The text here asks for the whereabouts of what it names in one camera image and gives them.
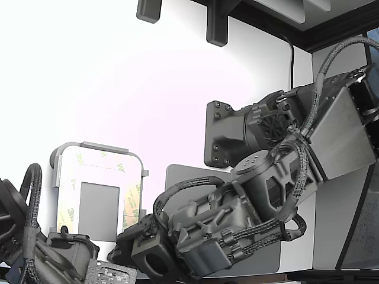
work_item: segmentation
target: gray metal panel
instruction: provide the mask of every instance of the gray metal panel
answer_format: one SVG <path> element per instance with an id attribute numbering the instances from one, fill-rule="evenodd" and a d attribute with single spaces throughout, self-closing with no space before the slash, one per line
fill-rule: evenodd
<path id="1" fill-rule="evenodd" d="M 115 242 L 119 198 L 120 188 L 82 182 L 78 233 L 93 241 Z"/>
<path id="2" fill-rule="evenodd" d="M 352 235 L 343 269 L 379 268 L 379 164 L 375 165 L 367 195 Z"/>
<path id="3" fill-rule="evenodd" d="M 230 180 L 230 173 L 227 172 L 172 164 L 168 166 L 166 171 L 166 189 L 183 180 L 208 175 L 217 176 L 225 181 Z M 214 186 L 199 186 L 181 191 L 169 200 L 165 211 L 170 215 L 176 212 L 180 206 L 187 203 L 188 200 L 208 195 L 214 189 Z M 257 251 L 252 257 L 237 263 L 231 269 L 221 270 L 209 277 L 251 276 L 276 273 L 280 266 L 280 251 L 281 244 L 273 244 Z"/>
<path id="4" fill-rule="evenodd" d="M 328 179 L 334 179 L 376 161 L 370 139 L 352 100 L 350 91 L 326 101 L 325 114 L 316 118 L 310 147 Z"/>
<path id="5" fill-rule="evenodd" d="M 335 45 L 319 50 L 312 54 L 313 79 L 316 79 L 317 73 L 324 62 L 326 56 Z M 353 71 L 367 64 L 365 47 L 363 44 L 353 44 L 341 51 L 333 61 L 326 77 L 332 77 L 341 73 Z"/>
<path id="6" fill-rule="evenodd" d="M 314 269 L 335 269 L 361 197 L 368 167 L 330 180 L 316 192 Z"/>

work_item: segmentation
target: black cable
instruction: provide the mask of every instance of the black cable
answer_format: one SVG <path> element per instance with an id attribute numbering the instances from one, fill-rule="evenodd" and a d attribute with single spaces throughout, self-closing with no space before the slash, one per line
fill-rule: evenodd
<path id="1" fill-rule="evenodd" d="M 291 47 L 291 73 L 290 73 L 290 82 L 291 82 L 291 90 L 294 88 L 294 61 L 295 61 L 295 48 L 292 42 L 285 35 L 281 34 L 281 37 L 288 42 Z"/>
<path id="2" fill-rule="evenodd" d="M 163 230 L 168 231 L 167 226 L 160 218 L 160 213 L 162 212 L 163 208 L 165 207 L 169 199 L 175 194 L 177 194 L 179 191 L 182 191 L 187 188 L 193 188 L 195 186 L 201 186 L 201 185 L 215 185 L 216 187 L 219 187 L 223 184 L 224 184 L 224 181 L 220 179 L 219 177 L 206 176 L 206 177 L 199 177 L 196 179 L 185 180 L 171 186 L 168 190 L 164 191 L 164 193 L 160 194 L 154 201 L 153 214 L 154 214 L 156 222 L 158 222 L 158 224 L 163 228 Z"/>
<path id="3" fill-rule="evenodd" d="M 327 56 L 327 58 L 321 65 L 320 71 L 317 74 L 316 81 L 314 82 L 313 101 L 312 101 L 311 109 L 306 120 L 301 126 L 301 134 L 303 136 L 306 136 L 309 133 L 312 127 L 314 118 L 316 117 L 317 109 L 319 107 L 319 102 L 320 102 L 320 96 L 321 96 L 323 85 L 324 85 L 324 79 L 327 74 L 327 71 L 330 68 L 330 65 L 332 64 L 336 56 L 343 49 L 356 43 L 363 43 L 363 44 L 369 45 L 379 51 L 379 43 L 375 40 L 372 40 L 366 37 L 351 37 L 337 44 L 337 46 L 329 53 L 329 55 Z"/>
<path id="4" fill-rule="evenodd" d="M 42 284 L 36 273 L 36 267 L 34 264 L 34 252 L 36 249 L 37 234 L 39 232 L 37 217 L 38 208 L 40 205 L 42 186 L 42 169 L 39 164 L 31 164 L 27 169 L 23 185 L 21 187 L 29 187 L 31 189 L 29 210 L 27 212 L 27 218 L 24 227 L 24 239 L 23 239 L 23 257 L 24 265 L 22 269 L 21 277 L 18 281 L 19 284 L 23 284 L 25 278 L 28 276 L 33 283 Z"/>
<path id="5" fill-rule="evenodd" d="M 87 248 L 89 248 L 89 251 L 91 252 L 91 258 L 96 258 L 97 259 L 97 256 L 99 254 L 99 251 L 100 251 L 100 248 L 96 245 L 94 245 L 91 241 L 87 240 L 87 239 L 84 239 L 84 238 L 77 238 L 77 237 L 72 237 L 72 238 L 68 238 L 68 233 L 69 233 L 69 229 L 67 226 L 62 226 L 60 228 L 60 234 L 61 236 L 68 240 L 68 241 L 76 241 L 78 243 L 83 243 L 87 246 Z"/>

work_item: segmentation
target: power cord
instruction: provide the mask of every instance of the power cord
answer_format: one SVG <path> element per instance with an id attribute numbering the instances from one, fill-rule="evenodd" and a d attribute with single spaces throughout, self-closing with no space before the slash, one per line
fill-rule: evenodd
<path id="1" fill-rule="evenodd" d="M 290 45 L 291 47 L 291 66 L 290 66 L 290 86 L 291 86 L 291 90 L 294 88 L 294 61 L 295 61 L 295 48 L 294 48 L 294 45 L 292 44 L 292 42 L 288 39 L 288 37 L 286 37 L 285 35 L 281 34 L 280 35 L 282 38 L 284 38 L 286 40 L 286 42 L 288 42 L 288 44 Z"/>

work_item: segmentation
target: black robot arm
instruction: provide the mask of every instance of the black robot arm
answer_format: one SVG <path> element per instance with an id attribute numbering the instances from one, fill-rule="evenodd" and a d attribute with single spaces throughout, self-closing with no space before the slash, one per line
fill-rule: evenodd
<path id="1" fill-rule="evenodd" d="M 186 180 L 161 194 L 153 214 L 117 238 L 108 260 L 139 268 L 155 283 L 201 279 L 276 243 L 301 237 L 297 207 L 329 180 L 377 161 L 379 76 L 375 66 L 325 79 L 332 59 L 355 37 L 336 46 L 314 84 L 274 92 L 234 111 L 207 106 L 204 162 L 233 167 L 231 181 Z M 163 208 L 180 190 L 214 185 L 171 216 Z M 298 228 L 287 230 L 293 220 Z"/>

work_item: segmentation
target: robotic arm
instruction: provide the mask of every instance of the robotic arm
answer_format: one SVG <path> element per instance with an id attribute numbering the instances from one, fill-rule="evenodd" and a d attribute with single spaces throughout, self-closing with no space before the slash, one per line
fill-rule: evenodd
<path id="1" fill-rule="evenodd" d="M 39 165 L 30 166 L 19 192 L 0 180 L 0 262 L 14 269 L 11 283 L 134 283 L 133 268 L 155 284 L 195 282 L 263 247 L 301 237 L 306 222 L 298 205 L 330 180 L 377 161 L 375 66 L 325 79 L 336 55 L 355 43 L 379 50 L 376 41 L 349 38 L 330 52 L 314 84 L 274 92 L 239 111 L 210 102 L 204 162 L 231 166 L 230 182 L 206 176 L 173 185 L 158 196 L 152 214 L 117 237 L 111 263 L 97 260 L 98 247 L 86 235 L 41 233 Z M 163 209 L 174 194 L 203 185 L 215 190 L 167 216 Z M 296 230 L 286 229 L 290 220 Z"/>
<path id="2" fill-rule="evenodd" d="M 227 269 L 306 231 L 298 205 L 329 180 L 377 161 L 379 76 L 365 66 L 325 80 L 346 46 L 379 44 L 363 37 L 337 45 L 314 84 L 275 92 L 234 111 L 207 106 L 204 162 L 233 167 L 231 181 L 207 176 L 186 180 L 159 195 L 153 214 L 117 238 L 108 260 L 133 266 L 154 283 L 198 280 Z M 167 216 L 169 198 L 194 186 L 215 191 Z M 287 230 L 293 220 L 297 230 Z"/>

